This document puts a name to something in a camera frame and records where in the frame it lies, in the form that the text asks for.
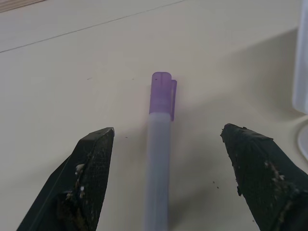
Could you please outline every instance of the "marker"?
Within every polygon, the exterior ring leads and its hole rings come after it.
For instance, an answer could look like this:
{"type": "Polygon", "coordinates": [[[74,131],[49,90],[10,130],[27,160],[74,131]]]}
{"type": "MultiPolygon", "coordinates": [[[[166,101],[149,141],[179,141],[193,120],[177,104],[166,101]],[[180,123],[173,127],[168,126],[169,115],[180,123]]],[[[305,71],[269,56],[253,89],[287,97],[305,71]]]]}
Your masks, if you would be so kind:
{"type": "Polygon", "coordinates": [[[168,230],[170,123],[174,120],[177,82],[167,72],[152,76],[147,138],[145,231],[168,230]]]}

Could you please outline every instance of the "pen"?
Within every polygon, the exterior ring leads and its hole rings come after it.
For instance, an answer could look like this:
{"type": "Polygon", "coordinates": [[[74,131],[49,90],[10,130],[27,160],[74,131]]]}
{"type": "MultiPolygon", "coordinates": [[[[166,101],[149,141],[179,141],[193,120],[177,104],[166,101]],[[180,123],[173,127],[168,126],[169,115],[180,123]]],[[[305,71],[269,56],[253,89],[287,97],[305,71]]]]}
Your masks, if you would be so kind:
{"type": "Polygon", "coordinates": [[[177,82],[167,72],[152,76],[147,137],[145,231],[168,230],[170,122],[174,120],[177,82]]]}

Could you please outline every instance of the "purple marker cap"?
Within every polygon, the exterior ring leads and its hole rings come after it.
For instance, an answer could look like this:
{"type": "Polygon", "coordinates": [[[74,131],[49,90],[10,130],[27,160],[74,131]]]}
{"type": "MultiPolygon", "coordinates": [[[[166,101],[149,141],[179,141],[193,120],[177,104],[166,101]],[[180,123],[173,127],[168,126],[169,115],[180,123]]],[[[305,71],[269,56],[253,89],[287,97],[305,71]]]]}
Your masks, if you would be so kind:
{"type": "Polygon", "coordinates": [[[174,120],[175,95],[177,82],[168,72],[155,72],[152,75],[150,113],[170,113],[174,120]]]}

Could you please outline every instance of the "white table surface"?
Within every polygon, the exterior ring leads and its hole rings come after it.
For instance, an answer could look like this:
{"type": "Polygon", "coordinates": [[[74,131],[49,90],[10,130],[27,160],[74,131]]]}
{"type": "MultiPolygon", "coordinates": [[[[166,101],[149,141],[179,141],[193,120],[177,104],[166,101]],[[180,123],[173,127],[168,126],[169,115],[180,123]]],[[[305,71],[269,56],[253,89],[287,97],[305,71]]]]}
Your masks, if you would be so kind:
{"type": "Polygon", "coordinates": [[[112,126],[97,230],[142,231],[156,71],[178,81],[172,231],[258,230],[219,136],[226,123],[274,138],[308,172],[296,145],[308,118],[291,107],[301,1],[175,2],[46,0],[0,14],[1,230],[17,229],[79,139],[112,126]]]}

